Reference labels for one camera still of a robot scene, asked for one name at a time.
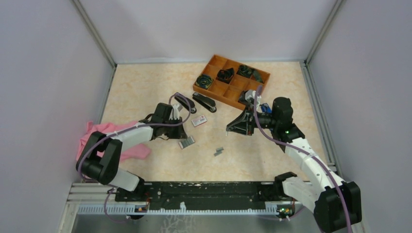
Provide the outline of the tray of staple strips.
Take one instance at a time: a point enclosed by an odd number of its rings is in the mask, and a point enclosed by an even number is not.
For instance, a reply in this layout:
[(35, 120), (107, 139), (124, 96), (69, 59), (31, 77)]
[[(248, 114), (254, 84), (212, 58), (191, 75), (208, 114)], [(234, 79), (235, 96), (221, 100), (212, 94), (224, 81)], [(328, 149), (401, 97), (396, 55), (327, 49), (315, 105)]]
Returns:
[(193, 138), (193, 136), (189, 136), (186, 139), (182, 139), (178, 142), (178, 145), (181, 149), (185, 149), (187, 147), (189, 147), (190, 145), (195, 144), (195, 140)]

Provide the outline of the blue stapler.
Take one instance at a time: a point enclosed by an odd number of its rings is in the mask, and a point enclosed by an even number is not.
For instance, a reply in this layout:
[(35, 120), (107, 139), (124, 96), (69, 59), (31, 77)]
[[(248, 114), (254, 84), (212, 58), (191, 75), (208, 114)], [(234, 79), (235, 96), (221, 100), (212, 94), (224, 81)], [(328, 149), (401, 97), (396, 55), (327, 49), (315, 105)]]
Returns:
[(261, 104), (261, 105), (260, 105), (260, 109), (261, 109), (261, 111), (262, 111), (263, 113), (269, 113), (269, 114), (272, 113), (272, 110), (271, 110), (271, 108), (270, 108), (270, 106), (269, 106), (268, 103), (263, 103), (263, 104)]

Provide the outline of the black stapler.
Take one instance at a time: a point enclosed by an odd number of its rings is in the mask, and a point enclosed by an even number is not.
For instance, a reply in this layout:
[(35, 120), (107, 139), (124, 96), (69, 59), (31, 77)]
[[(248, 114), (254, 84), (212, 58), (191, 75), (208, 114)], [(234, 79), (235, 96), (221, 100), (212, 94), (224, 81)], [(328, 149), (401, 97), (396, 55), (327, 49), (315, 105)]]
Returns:
[(192, 94), (192, 98), (194, 101), (196, 101), (201, 106), (205, 107), (211, 113), (215, 113), (217, 111), (215, 100), (206, 97), (198, 92), (194, 92)]
[(185, 109), (187, 109), (191, 114), (195, 114), (196, 112), (197, 112), (197, 109), (196, 109), (196, 107), (195, 107), (195, 104), (194, 104), (194, 102), (190, 99), (190, 98), (188, 98), (188, 97), (186, 97), (186, 96), (184, 96), (184, 95), (182, 95), (182, 94), (180, 94), (180, 93), (176, 93), (175, 95), (174, 95), (174, 99), (176, 100), (176, 101), (178, 101)]

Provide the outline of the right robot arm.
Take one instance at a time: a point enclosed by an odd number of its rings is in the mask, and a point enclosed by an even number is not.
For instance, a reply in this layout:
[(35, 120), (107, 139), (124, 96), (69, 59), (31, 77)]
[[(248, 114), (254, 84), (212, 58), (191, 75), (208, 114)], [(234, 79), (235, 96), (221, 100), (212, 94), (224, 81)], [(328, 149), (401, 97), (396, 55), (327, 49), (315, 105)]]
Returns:
[(325, 233), (333, 233), (362, 221), (361, 191), (355, 182), (346, 182), (330, 170), (311, 148), (305, 135), (293, 122), (291, 100), (274, 99), (272, 111), (257, 112), (258, 101), (241, 97), (243, 112), (226, 130), (252, 135), (256, 128), (269, 129), (282, 151), (292, 158), (310, 181), (306, 184), (292, 172), (275, 177), (274, 195), (279, 200), (291, 197), (310, 210), (317, 225)]

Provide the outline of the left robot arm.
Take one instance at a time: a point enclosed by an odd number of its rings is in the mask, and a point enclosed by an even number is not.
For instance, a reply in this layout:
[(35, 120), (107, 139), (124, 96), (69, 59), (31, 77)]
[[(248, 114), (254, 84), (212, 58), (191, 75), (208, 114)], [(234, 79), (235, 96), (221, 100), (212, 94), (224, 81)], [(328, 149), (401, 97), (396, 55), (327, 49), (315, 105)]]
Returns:
[(126, 150), (160, 136), (168, 139), (186, 139), (180, 104), (159, 103), (154, 113), (135, 125), (112, 133), (93, 132), (80, 154), (76, 170), (100, 184), (126, 190), (134, 201), (144, 198), (144, 180), (119, 167), (120, 157)]

